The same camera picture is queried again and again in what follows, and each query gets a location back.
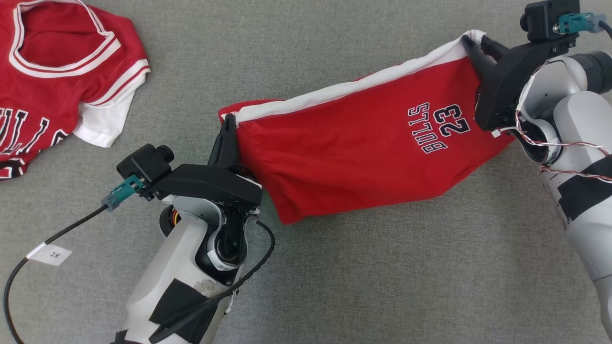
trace red shorts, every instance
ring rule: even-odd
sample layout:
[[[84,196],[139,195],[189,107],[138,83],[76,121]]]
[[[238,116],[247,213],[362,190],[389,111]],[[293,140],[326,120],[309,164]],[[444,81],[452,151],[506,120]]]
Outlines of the red shorts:
[[[457,39],[356,81],[219,116],[235,115],[242,163],[292,223],[442,195],[501,152],[512,138],[474,122],[479,84]]]

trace gray fabric surface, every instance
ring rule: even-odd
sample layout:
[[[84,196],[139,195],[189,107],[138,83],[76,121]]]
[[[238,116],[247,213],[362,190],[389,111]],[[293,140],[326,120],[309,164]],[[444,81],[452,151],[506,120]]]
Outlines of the gray fabric surface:
[[[144,143],[204,163],[216,112],[353,80],[457,38],[467,29],[514,46],[528,0],[181,0],[90,3],[131,18],[152,73],[109,149],[76,137],[0,182],[0,276],[49,235],[88,214]],[[608,0],[583,0],[607,12]],[[612,52],[585,34],[575,53]],[[28,264],[11,298],[28,344],[109,343],[124,303],[163,236],[162,206],[132,198],[58,244],[60,267]],[[446,195],[282,226],[268,263],[242,288],[216,343],[606,343],[595,291],[517,144]],[[266,234],[248,233],[252,266]],[[0,343],[12,343],[0,325]]]

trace red jersey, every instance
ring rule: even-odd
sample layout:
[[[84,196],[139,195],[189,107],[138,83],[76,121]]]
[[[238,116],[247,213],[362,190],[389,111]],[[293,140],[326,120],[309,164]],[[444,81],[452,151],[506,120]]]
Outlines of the red jersey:
[[[442,195],[502,151],[512,138],[474,122],[479,84],[457,39],[356,81],[219,116],[235,115],[242,163],[291,223]]]
[[[80,0],[0,1],[0,179],[70,133],[111,146],[149,71],[126,18]]]

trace black cable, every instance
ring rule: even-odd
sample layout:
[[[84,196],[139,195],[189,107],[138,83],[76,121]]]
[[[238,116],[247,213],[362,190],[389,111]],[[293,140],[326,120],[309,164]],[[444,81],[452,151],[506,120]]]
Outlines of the black cable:
[[[182,312],[179,312],[181,315],[183,315],[183,314],[186,314],[186,315],[184,315],[179,320],[177,320],[177,322],[174,323],[172,326],[170,326],[170,327],[168,327],[168,328],[166,328],[166,329],[164,329],[164,330],[162,330],[162,331],[160,331],[158,333],[155,333],[152,336],[150,336],[149,337],[149,341],[152,344],[157,344],[157,343],[161,342],[162,340],[170,337],[171,335],[176,333],[176,331],[178,331],[180,328],[182,328],[183,326],[187,325],[188,323],[193,321],[195,318],[199,317],[207,309],[209,309],[209,308],[213,307],[214,305],[218,304],[219,301],[221,301],[222,299],[224,299],[224,298],[226,298],[228,296],[231,296],[236,289],[238,289],[241,285],[243,285],[244,282],[246,282],[249,278],[251,278],[251,276],[257,270],[259,270],[263,264],[266,263],[267,259],[270,258],[270,256],[272,255],[272,252],[274,251],[274,247],[276,246],[276,238],[274,237],[274,234],[272,233],[270,228],[268,228],[268,226],[263,224],[261,221],[257,221],[256,223],[261,228],[266,230],[267,233],[270,235],[270,240],[271,240],[270,249],[268,249],[268,252],[266,253],[266,255],[264,255],[264,258],[262,258],[261,261],[259,261],[259,263],[257,263],[257,265],[255,265],[255,267],[253,269],[251,269],[251,271],[249,271],[236,284],[231,286],[226,291],[224,291],[224,292],[222,292],[222,293],[220,293],[218,295],[215,295],[215,296],[211,297],[208,300],[200,302],[199,304],[194,305],[193,307],[189,308],[188,310],[184,310]],[[171,315],[170,318],[171,319],[178,318],[178,314]]]
[[[103,206],[99,207],[93,213],[87,215],[86,217],[83,217],[79,221],[71,224],[70,226],[64,228],[63,230],[61,230],[59,232],[57,232],[55,235],[53,235],[49,239],[45,240],[45,244],[48,245],[48,244],[52,243],[53,241],[55,241],[57,238],[61,237],[62,235],[68,233],[69,231],[72,231],[76,227],[78,227],[78,226],[84,224],[85,222],[91,220],[93,217],[95,217],[96,215],[98,215],[101,212],[103,212],[106,208],[108,208],[107,205],[103,205]],[[4,295],[2,297],[2,301],[4,303],[4,316],[6,318],[6,323],[7,323],[7,325],[9,325],[10,334],[13,335],[13,339],[15,339],[17,344],[25,344],[25,343],[23,342],[21,337],[19,337],[19,334],[17,334],[17,330],[15,329],[15,324],[13,324],[13,318],[10,315],[10,309],[9,309],[10,287],[13,285],[13,281],[15,280],[15,277],[17,276],[17,274],[19,273],[21,268],[23,268],[23,266],[28,261],[29,261],[29,259],[27,257],[24,257],[19,262],[19,264],[17,264],[17,266],[15,266],[15,268],[13,269],[13,272],[10,273],[9,279],[6,282],[6,286],[4,287]]]
[[[608,23],[606,23],[605,21],[600,21],[599,26],[606,30],[608,36],[610,36],[610,38],[612,39],[612,28],[610,27],[610,25],[608,25]]]

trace jersey collar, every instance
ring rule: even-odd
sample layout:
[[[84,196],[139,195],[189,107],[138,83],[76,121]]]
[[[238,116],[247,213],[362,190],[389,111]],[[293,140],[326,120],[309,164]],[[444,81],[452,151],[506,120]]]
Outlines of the jersey collar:
[[[79,4],[87,10],[89,13],[89,17],[91,18],[94,26],[96,27],[97,32],[106,37],[104,42],[89,56],[85,57],[81,61],[75,62],[73,64],[65,65],[63,67],[45,67],[42,65],[37,65],[26,61],[21,54],[19,54],[19,49],[23,45],[25,28],[23,26],[23,21],[21,19],[21,14],[23,12],[27,12],[31,10],[38,4],[43,2],[66,2],[72,4]],[[121,43],[115,37],[115,34],[112,31],[104,30],[102,26],[102,22],[98,19],[98,16],[95,15],[94,11],[92,11],[85,3],[81,0],[37,0],[32,2],[22,2],[17,5],[15,10],[13,10],[13,20],[15,21],[15,38],[13,40],[13,45],[9,52],[9,62],[27,75],[37,78],[61,78],[61,77],[74,77],[77,75],[85,74],[97,66],[99,66],[102,62],[106,61],[115,51],[117,51],[121,47]]]

